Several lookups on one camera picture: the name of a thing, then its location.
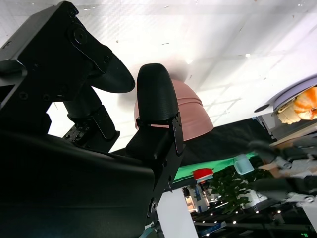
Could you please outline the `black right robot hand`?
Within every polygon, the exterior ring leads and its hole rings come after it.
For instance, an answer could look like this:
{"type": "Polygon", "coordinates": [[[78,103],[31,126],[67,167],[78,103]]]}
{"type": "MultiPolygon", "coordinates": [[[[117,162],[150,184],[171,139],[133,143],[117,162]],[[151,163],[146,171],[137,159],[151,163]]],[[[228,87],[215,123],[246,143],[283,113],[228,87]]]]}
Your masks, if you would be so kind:
{"type": "Polygon", "coordinates": [[[134,79],[63,1],[0,50],[0,235],[137,238],[183,158],[173,83],[134,79]]]}

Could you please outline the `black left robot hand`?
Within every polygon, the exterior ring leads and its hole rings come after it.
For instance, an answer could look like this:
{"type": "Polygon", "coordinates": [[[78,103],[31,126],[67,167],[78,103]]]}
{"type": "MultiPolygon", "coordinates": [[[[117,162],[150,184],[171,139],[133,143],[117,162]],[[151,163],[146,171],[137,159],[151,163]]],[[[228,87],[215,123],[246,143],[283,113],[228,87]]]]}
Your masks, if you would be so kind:
{"type": "Polygon", "coordinates": [[[248,147],[266,163],[271,163],[277,157],[281,157],[281,151],[279,149],[271,147],[263,141],[251,141],[248,147]]]}

